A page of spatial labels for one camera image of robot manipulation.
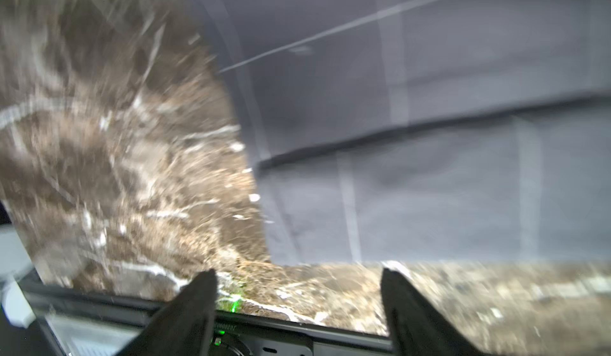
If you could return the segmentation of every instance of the white line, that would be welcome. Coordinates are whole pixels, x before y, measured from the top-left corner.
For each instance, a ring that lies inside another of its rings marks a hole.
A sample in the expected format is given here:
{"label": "white line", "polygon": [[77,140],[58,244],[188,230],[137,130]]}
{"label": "white line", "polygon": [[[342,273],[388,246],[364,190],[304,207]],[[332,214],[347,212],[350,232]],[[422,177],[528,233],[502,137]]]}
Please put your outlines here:
{"label": "white line", "polygon": [[54,179],[53,177],[49,176],[44,170],[43,170],[43,178],[66,201],[68,201],[72,205],[76,205],[76,202],[75,202],[74,197],[72,196],[72,194],[66,192],[66,190],[63,187],[61,187],[61,185],[59,185],[59,182],[57,182],[57,180]]}
{"label": "white line", "polygon": [[147,81],[151,70],[153,69],[153,65],[155,64],[155,59],[157,58],[157,53],[159,52],[159,48],[161,47],[161,40],[163,39],[163,32],[165,31],[165,23],[161,25],[159,29],[155,32],[155,36],[153,37],[153,48],[149,54],[149,65],[144,71],[142,75],[142,84]]}
{"label": "white line", "polygon": [[229,133],[236,133],[239,131],[240,131],[240,126],[237,124],[225,125],[225,126],[220,127],[219,129],[215,129],[214,131],[195,132],[195,133],[191,133],[185,136],[181,136],[178,138],[178,140],[190,140],[192,138],[207,138],[207,137],[220,136],[220,135],[229,134]]}
{"label": "white line", "polygon": [[520,248],[524,258],[532,258],[539,248],[541,194],[543,193],[543,153],[537,128],[513,116],[519,158]]}
{"label": "white line", "polygon": [[[381,9],[385,4],[394,4],[399,1],[376,0],[376,4],[378,9]],[[408,71],[405,66],[406,43],[403,39],[401,15],[396,14],[378,19],[378,28],[384,79],[389,99],[390,121],[393,124],[406,124],[409,121],[409,95],[405,89]]]}
{"label": "white line", "polygon": [[189,218],[189,215],[187,213],[183,213],[181,211],[176,211],[176,210],[161,210],[161,211],[156,211],[156,210],[149,210],[147,211],[147,217],[149,218],[180,218],[180,219],[187,219]]}
{"label": "white line", "polygon": [[[237,62],[244,58],[240,36],[231,21],[231,17],[225,8],[223,0],[200,0],[203,3],[204,9],[214,20],[214,24],[221,34],[221,38],[225,42],[229,56],[232,62]],[[255,136],[255,145],[259,153],[260,159],[269,159],[271,157],[270,146],[268,143],[265,127],[263,124],[263,116],[256,102],[255,94],[252,87],[252,79],[250,71],[247,67],[236,71],[235,79],[238,83],[238,89],[242,94],[246,111],[252,123],[252,128]]]}
{"label": "white line", "polygon": [[72,100],[70,99],[48,98],[35,98],[31,101],[26,101],[21,104],[15,104],[11,107],[0,110],[0,129],[4,129],[13,123],[17,123],[21,119],[36,112],[63,111],[68,109],[71,104]]}
{"label": "white line", "polygon": [[190,205],[187,205],[185,207],[181,207],[179,209],[179,211],[185,211],[185,210],[189,210],[192,209],[196,206],[200,206],[200,205],[213,205],[215,203],[217,203],[218,201],[220,201],[220,199],[208,199],[207,201],[198,201],[198,202],[194,202]]}
{"label": "white line", "polygon": [[250,303],[252,305],[255,305],[257,307],[261,307],[265,310],[268,311],[274,311],[274,312],[279,312],[282,314],[285,314],[286,316],[288,316],[288,320],[292,321],[292,322],[301,322],[301,321],[309,321],[309,322],[313,322],[316,323],[318,325],[322,325],[322,321],[320,320],[316,320],[313,318],[310,318],[309,316],[305,316],[305,315],[301,315],[296,313],[295,311],[291,310],[290,308],[286,308],[286,307],[279,307],[279,306],[273,306],[273,305],[269,305],[269,304],[263,304],[263,303],[259,303],[256,302],[253,299],[248,299],[245,297],[242,297],[241,295],[238,294],[229,294],[226,291],[223,290],[219,290],[219,293],[223,296],[227,296],[228,297],[228,301],[230,302],[235,302],[236,300],[241,300],[242,302],[247,302]]}
{"label": "white line", "polygon": [[284,45],[284,46],[275,48],[273,50],[269,50],[267,52],[264,52],[263,54],[256,55],[256,56],[254,56],[254,57],[252,57],[250,59],[247,59],[247,60],[244,60],[242,62],[236,63],[234,65],[225,67],[225,68],[221,69],[219,72],[223,73],[225,71],[232,70],[234,68],[243,66],[243,65],[245,65],[247,63],[253,62],[253,61],[257,60],[257,59],[261,59],[261,58],[266,57],[268,55],[276,54],[277,52],[284,51],[284,50],[287,50],[287,49],[295,47],[295,46],[301,46],[301,45],[304,45],[304,44],[306,44],[308,42],[311,42],[313,40],[326,37],[328,35],[332,35],[332,34],[335,34],[335,33],[342,32],[342,31],[354,29],[355,27],[361,26],[363,24],[375,22],[375,21],[378,21],[379,19],[386,18],[386,17],[389,17],[391,15],[399,14],[399,13],[402,13],[404,11],[413,10],[413,9],[418,8],[418,7],[429,5],[429,4],[437,2],[437,1],[441,1],[441,0],[410,0],[410,1],[406,1],[406,2],[400,3],[400,4],[396,5],[396,6],[389,7],[388,9],[380,10],[377,13],[370,14],[370,15],[367,15],[367,16],[363,16],[363,17],[355,19],[354,21],[351,21],[351,22],[339,25],[337,27],[333,27],[332,29],[329,29],[329,30],[326,30],[326,31],[323,31],[323,32],[319,32],[319,33],[317,33],[315,35],[312,35],[311,37],[308,37],[308,38],[305,38],[305,39],[302,39],[302,40],[290,43],[288,45]]}
{"label": "white line", "polygon": [[355,179],[352,174],[350,155],[344,152],[338,152],[336,156],[350,252],[352,253],[352,260],[356,263],[361,263],[361,238],[359,235],[359,223],[356,216]]}
{"label": "white line", "polygon": [[125,268],[128,270],[134,270],[134,271],[149,272],[156,276],[165,276],[168,279],[170,279],[172,282],[174,282],[174,285],[175,285],[174,288],[176,291],[179,291],[181,287],[186,286],[187,284],[191,283],[191,279],[179,278],[176,276],[176,274],[174,274],[167,268],[164,268],[161,265],[154,263],[154,262],[152,262],[151,264],[137,264],[137,263],[131,263],[131,262],[111,261],[110,263],[111,265],[117,266],[119,268]]}

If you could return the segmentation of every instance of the green led light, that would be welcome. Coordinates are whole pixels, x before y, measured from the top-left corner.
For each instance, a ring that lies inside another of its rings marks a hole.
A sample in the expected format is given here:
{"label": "green led light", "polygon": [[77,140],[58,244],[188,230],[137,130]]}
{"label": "green led light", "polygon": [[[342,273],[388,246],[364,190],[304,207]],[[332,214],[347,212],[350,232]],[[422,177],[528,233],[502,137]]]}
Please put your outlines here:
{"label": "green led light", "polygon": [[231,312],[235,312],[235,310],[238,309],[238,306],[240,305],[240,301],[236,300],[235,302],[233,302],[233,305],[231,306]]}

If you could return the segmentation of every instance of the gray cloth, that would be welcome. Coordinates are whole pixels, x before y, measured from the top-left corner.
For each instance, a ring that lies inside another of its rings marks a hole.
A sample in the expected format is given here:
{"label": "gray cloth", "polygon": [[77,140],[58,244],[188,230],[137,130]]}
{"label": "gray cloth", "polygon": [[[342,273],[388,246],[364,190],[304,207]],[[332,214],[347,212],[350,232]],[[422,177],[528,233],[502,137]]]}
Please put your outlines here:
{"label": "gray cloth", "polygon": [[274,262],[611,254],[611,0],[188,1]]}

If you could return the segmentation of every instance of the marble-patterned board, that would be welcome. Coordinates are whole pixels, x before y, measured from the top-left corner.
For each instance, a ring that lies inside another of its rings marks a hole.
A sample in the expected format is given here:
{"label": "marble-patterned board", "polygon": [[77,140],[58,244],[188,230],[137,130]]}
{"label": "marble-patterned board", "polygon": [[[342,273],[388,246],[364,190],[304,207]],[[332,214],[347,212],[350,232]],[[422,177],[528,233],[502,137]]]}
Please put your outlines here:
{"label": "marble-patterned board", "polygon": [[[220,309],[386,333],[381,264],[269,261],[240,127],[182,0],[1,5],[0,198],[45,283],[170,300],[215,268]],[[610,265],[387,266],[486,350],[611,343]]]}

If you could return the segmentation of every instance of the brown textured surface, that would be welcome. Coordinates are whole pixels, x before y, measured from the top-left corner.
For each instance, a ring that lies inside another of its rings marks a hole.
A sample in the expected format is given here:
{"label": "brown textured surface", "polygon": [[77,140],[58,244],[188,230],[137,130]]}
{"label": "brown textured surface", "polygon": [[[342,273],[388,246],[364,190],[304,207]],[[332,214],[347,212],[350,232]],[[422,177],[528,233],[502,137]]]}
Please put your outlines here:
{"label": "brown textured surface", "polygon": [[[45,283],[169,300],[215,268],[242,312],[385,333],[381,265],[269,262],[230,103],[180,0],[2,4],[0,197]],[[611,345],[609,265],[405,266],[486,350]]]}

